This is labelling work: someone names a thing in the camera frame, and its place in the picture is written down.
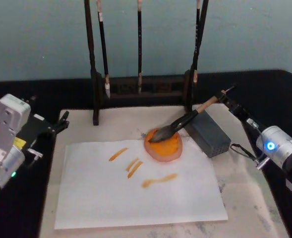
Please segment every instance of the blue indicator light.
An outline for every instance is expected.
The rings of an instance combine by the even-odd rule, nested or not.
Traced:
[[[275,144],[274,144],[273,142],[269,142],[269,143],[267,144],[267,149],[268,149],[268,150],[273,150],[275,147],[276,147],[276,146],[275,146]]]

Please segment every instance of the wooden brush handle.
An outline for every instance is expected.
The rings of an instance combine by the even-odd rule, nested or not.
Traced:
[[[199,106],[196,110],[198,113],[203,112],[205,109],[207,109],[209,106],[211,106],[213,103],[217,103],[218,98],[213,96],[209,100],[207,100],[205,103],[203,103],[201,106]]]

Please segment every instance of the orange paint stroke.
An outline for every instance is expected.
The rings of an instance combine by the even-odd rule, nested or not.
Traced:
[[[109,161],[113,161],[113,160],[116,159],[119,155],[121,155],[121,153],[125,152],[126,150],[128,150],[127,147],[122,148],[121,150],[118,150],[113,156],[111,156],[111,158],[109,159]]]
[[[138,158],[134,159],[133,161],[130,162],[130,164],[127,166],[126,171],[129,172],[130,168],[136,163]]]
[[[134,173],[136,172],[136,170],[139,168],[139,166],[141,166],[143,163],[141,161],[139,161],[134,168],[132,168],[132,171],[130,171],[130,173],[127,175],[127,178],[130,178],[131,176],[134,175]]]
[[[161,179],[148,179],[148,180],[145,180],[143,183],[142,183],[142,187],[143,188],[147,188],[149,187],[150,185],[152,185],[153,183],[158,183],[158,182],[167,182],[167,181],[170,181],[170,180],[173,180],[177,177],[177,174],[170,174],[170,175],[167,175]]]

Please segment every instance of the yellow label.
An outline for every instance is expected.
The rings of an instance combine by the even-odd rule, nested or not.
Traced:
[[[15,138],[15,141],[13,142],[13,144],[14,144],[15,146],[17,146],[20,150],[22,149],[22,147],[23,147],[26,143],[27,143],[26,141],[24,141],[24,140],[22,140],[22,139],[20,139],[20,138],[18,138],[18,137],[16,137],[16,138]]]

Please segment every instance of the black brush handle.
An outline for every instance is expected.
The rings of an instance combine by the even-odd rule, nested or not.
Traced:
[[[178,130],[185,127],[193,118],[198,115],[197,110],[193,110],[190,113],[185,114],[184,116],[178,118],[174,122],[171,123],[172,128],[177,132]]]

